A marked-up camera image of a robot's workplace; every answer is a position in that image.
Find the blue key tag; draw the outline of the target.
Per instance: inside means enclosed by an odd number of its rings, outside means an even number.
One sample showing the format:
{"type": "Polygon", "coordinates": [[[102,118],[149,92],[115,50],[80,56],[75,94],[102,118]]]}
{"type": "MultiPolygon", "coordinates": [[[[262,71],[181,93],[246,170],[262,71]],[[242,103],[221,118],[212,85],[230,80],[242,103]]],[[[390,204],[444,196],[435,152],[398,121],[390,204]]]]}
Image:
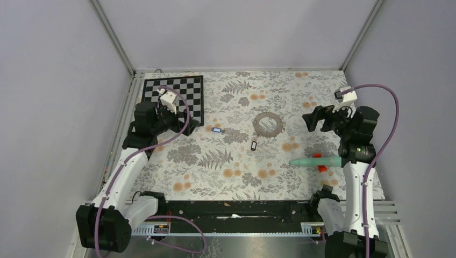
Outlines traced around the blue key tag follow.
{"type": "Polygon", "coordinates": [[[215,133],[222,133],[223,130],[222,130],[221,128],[218,128],[218,127],[213,127],[213,128],[211,129],[211,131],[212,131],[212,132],[215,132],[215,133]]]}

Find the black key tag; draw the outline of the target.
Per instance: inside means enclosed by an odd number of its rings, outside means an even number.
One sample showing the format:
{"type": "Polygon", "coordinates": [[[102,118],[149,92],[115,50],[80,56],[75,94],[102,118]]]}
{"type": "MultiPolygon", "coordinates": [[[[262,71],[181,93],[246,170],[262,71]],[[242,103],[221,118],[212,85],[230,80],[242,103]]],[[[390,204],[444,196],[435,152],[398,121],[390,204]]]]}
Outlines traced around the black key tag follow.
{"type": "Polygon", "coordinates": [[[255,151],[257,148],[258,143],[256,141],[252,141],[251,143],[251,151],[255,151]]]}

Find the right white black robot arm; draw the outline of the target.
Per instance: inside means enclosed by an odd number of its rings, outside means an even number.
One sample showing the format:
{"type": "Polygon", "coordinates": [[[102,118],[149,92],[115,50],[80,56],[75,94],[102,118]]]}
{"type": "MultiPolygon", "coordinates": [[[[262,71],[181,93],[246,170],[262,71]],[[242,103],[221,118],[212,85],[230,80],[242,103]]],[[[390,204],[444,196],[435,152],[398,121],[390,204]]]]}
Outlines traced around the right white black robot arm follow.
{"type": "Polygon", "coordinates": [[[319,166],[341,167],[346,183],[345,211],[332,188],[325,185],[312,195],[308,213],[311,219],[324,222],[325,257],[387,257],[388,243],[380,239],[373,204],[377,153],[371,139],[380,114],[367,106],[357,108],[353,115],[349,110],[317,106],[302,116],[308,131],[313,132],[321,120],[322,132],[332,131],[340,137],[336,159],[315,161],[319,166]]]}

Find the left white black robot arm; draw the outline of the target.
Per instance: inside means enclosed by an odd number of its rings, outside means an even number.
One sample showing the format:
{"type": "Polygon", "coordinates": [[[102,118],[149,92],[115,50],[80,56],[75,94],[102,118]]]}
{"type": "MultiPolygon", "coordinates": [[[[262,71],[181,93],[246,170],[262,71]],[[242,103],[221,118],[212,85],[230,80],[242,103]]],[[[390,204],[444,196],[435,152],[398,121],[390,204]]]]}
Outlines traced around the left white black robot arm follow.
{"type": "Polygon", "coordinates": [[[185,111],[180,112],[153,102],[135,106],[113,173],[93,201],[76,211],[83,247],[94,249],[99,257],[102,251],[121,253],[129,245],[133,231],[148,217],[159,221],[166,216],[166,205],[153,193],[140,196],[131,205],[126,201],[152,152],[181,134],[189,135],[198,123],[193,121],[189,105],[185,103],[184,107],[185,111]]]}

